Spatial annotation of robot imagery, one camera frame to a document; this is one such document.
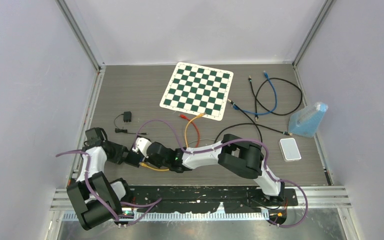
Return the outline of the black network switch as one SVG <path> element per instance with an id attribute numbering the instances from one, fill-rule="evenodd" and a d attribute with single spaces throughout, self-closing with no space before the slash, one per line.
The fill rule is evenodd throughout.
<path id="1" fill-rule="evenodd" d="M 130 166 L 139 168 L 144 156 L 140 152 L 129 151 L 124 162 Z"/>

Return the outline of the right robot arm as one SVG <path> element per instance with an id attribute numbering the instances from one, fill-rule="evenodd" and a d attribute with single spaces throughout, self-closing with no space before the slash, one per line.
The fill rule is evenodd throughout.
<path id="1" fill-rule="evenodd" d="M 176 173 L 220 165 L 241 178 L 254 180 L 271 205 L 279 205 L 286 197 L 284 183 L 268 167 L 268 148 L 256 139 L 225 134 L 212 145 L 171 149 L 138 137 L 132 150 L 140 153 L 145 162 Z"/>

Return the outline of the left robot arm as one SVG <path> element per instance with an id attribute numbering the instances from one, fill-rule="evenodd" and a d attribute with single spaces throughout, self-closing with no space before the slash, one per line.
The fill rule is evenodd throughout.
<path id="1" fill-rule="evenodd" d="M 129 150 L 108 140 L 105 130 L 94 127 L 85 131 L 86 141 L 80 154 L 83 164 L 74 183 L 67 187 L 67 195 L 80 225 L 90 230 L 108 220 L 119 221 L 122 207 L 133 202 L 133 193 L 123 178 L 112 182 L 104 174 L 106 162 L 122 164 Z"/>

